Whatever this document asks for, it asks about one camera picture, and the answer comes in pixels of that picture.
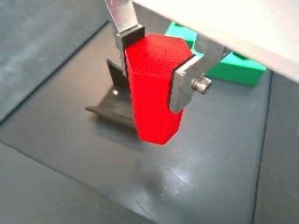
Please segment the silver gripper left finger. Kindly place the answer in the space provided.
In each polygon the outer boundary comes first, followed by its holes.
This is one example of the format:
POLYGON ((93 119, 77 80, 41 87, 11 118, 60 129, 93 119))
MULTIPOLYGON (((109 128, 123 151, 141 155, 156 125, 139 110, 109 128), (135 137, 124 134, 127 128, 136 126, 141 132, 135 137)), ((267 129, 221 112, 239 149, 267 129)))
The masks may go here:
POLYGON ((116 48, 120 51, 123 75, 127 76, 125 49, 145 36, 145 28, 137 22, 131 0, 105 0, 105 6, 115 30, 116 48))

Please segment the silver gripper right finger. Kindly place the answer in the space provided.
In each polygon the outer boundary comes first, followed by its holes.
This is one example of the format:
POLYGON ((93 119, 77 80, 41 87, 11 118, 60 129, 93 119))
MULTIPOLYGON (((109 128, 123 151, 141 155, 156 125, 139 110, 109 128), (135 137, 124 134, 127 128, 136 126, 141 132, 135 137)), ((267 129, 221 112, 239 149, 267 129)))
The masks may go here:
POLYGON ((169 110, 175 114, 191 102, 195 91, 201 95, 208 92, 211 80, 205 77, 205 74, 231 53, 224 45, 200 34, 196 36, 193 48, 201 56, 192 55, 172 71, 169 110))

